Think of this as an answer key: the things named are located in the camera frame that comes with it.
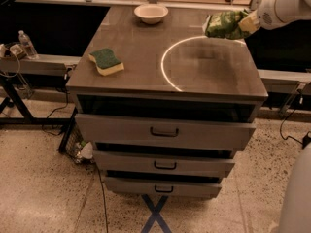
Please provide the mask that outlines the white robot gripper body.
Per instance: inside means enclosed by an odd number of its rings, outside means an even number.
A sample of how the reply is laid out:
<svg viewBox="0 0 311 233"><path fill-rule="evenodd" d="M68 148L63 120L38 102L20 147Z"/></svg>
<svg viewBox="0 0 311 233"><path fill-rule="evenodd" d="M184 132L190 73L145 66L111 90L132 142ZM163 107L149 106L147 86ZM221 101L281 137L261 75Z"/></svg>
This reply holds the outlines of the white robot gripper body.
<svg viewBox="0 0 311 233"><path fill-rule="evenodd" d="M279 28L282 21L277 17L275 11L276 0L262 0L257 8L257 16L260 26L267 30Z"/></svg>

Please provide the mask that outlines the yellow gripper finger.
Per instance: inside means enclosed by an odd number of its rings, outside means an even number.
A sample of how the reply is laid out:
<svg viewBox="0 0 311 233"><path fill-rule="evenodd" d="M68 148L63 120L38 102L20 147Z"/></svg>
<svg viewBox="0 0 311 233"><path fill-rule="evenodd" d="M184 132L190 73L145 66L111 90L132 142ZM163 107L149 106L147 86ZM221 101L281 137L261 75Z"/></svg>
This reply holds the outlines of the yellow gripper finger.
<svg viewBox="0 0 311 233"><path fill-rule="evenodd" d="M256 11L247 12L242 11L241 12L241 19L238 22L238 27L240 30L240 33L245 35L250 35L255 33L257 30L260 29L260 22Z"/></svg>

